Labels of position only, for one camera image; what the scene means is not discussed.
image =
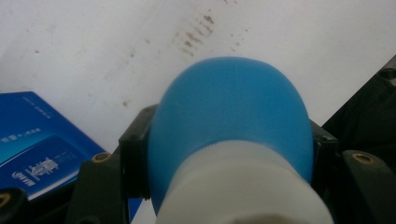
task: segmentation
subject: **white plastic cap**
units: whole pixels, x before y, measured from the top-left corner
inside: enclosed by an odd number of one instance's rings
[[[224,141],[188,157],[157,224],[332,223],[319,196],[272,149]]]

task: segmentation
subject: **black plastic part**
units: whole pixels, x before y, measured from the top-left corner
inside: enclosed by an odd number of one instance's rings
[[[338,223],[396,223],[396,176],[378,157],[357,150],[342,153],[333,190]]]
[[[30,201],[33,223],[64,223],[74,186],[74,182],[69,183]]]
[[[122,183],[120,155],[82,163],[66,224],[126,224],[128,203]]]
[[[23,189],[0,189],[0,224],[31,223],[30,206]]]
[[[143,109],[119,140],[127,195],[149,199],[148,140],[156,105]]]
[[[311,187],[321,198],[324,198],[327,187],[334,181],[332,168],[338,148],[338,140],[314,121],[311,121],[311,127],[315,155]]]

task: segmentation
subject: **blue cardboard box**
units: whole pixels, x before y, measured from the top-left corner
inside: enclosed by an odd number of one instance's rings
[[[28,199],[76,180],[79,166],[104,150],[34,92],[0,94],[0,189]],[[141,200],[129,200],[134,217]]]

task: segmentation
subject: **screw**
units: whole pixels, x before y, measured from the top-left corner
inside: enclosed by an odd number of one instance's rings
[[[108,161],[111,158],[111,154],[108,152],[102,152],[102,153],[98,153],[96,155],[94,155],[92,157],[92,161],[93,162],[104,162],[104,161]]]
[[[375,163],[375,160],[367,155],[361,154],[361,153],[354,153],[352,154],[352,157],[355,158],[355,160],[364,163],[364,164],[368,164],[368,165],[372,165]]]
[[[0,208],[4,207],[10,199],[11,195],[9,193],[0,194]]]

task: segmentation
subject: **white surface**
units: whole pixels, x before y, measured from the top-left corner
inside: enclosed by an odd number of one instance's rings
[[[223,141],[178,167],[156,224],[330,224],[314,190],[271,148]]]
[[[283,72],[322,124],[395,54],[395,11],[394,0],[2,0],[0,92],[35,91],[112,151],[183,69],[243,56]]]

